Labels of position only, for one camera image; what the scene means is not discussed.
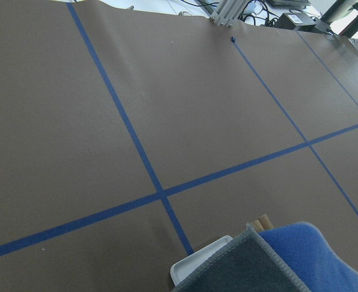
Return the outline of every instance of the blue towel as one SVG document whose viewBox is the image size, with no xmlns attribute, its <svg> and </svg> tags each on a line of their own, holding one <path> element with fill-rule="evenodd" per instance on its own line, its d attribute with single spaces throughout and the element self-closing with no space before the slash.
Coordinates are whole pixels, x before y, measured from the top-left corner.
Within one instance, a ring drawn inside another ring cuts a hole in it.
<svg viewBox="0 0 358 292">
<path fill-rule="evenodd" d="M 310 292 L 253 229 L 214 253 L 173 292 Z"/>
<path fill-rule="evenodd" d="M 312 292 L 358 292 L 358 272 L 334 253 L 315 226 L 295 223 L 259 234 Z"/>
</svg>

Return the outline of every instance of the equipment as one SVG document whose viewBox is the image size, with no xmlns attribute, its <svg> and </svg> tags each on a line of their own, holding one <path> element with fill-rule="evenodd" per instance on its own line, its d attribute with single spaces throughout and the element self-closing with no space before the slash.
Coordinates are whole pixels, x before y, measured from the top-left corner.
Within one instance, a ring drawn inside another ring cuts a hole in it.
<svg viewBox="0 0 358 292">
<path fill-rule="evenodd" d="M 315 21 L 305 13 L 283 13 L 274 27 L 309 32 L 314 26 Z"/>
<path fill-rule="evenodd" d="M 354 9 L 358 10 L 358 0 L 336 0 L 320 19 L 315 19 L 316 25 L 311 32 L 331 32 L 330 24 L 348 16 Z"/>
<path fill-rule="evenodd" d="M 266 0 L 271 6 L 287 6 L 292 8 L 306 8 L 311 6 L 308 0 Z"/>
</svg>

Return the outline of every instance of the gray cloth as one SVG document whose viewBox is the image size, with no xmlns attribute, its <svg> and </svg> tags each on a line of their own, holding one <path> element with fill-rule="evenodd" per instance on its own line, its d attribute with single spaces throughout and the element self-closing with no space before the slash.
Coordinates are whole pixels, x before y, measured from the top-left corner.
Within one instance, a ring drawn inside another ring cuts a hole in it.
<svg viewBox="0 0 358 292">
<path fill-rule="evenodd" d="M 248 228 L 183 280 L 173 292 L 308 292 L 276 252 Z"/>
</svg>

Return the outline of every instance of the small blue object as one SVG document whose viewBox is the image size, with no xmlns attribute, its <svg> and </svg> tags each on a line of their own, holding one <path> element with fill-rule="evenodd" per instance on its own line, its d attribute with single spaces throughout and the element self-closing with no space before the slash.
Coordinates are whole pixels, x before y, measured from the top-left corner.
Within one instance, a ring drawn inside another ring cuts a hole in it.
<svg viewBox="0 0 358 292">
<path fill-rule="evenodd" d="M 295 223 L 259 235 L 312 292 L 358 292 L 358 272 L 334 253 L 315 226 Z"/>
</svg>

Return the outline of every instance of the electronic device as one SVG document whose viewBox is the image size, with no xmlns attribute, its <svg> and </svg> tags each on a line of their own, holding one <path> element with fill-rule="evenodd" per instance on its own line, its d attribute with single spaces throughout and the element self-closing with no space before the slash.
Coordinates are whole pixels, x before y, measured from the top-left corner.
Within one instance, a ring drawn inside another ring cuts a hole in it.
<svg viewBox="0 0 358 292">
<path fill-rule="evenodd" d="M 283 13 L 274 27 L 309 32 L 315 26 L 315 21 L 305 13 Z"/>
<path fill-rule="evenodd" d="M 271 6 L 286 6 L 292 8 L 305 8 L 311 6 L 308 0 L 266 0 Z"/>
</svg>

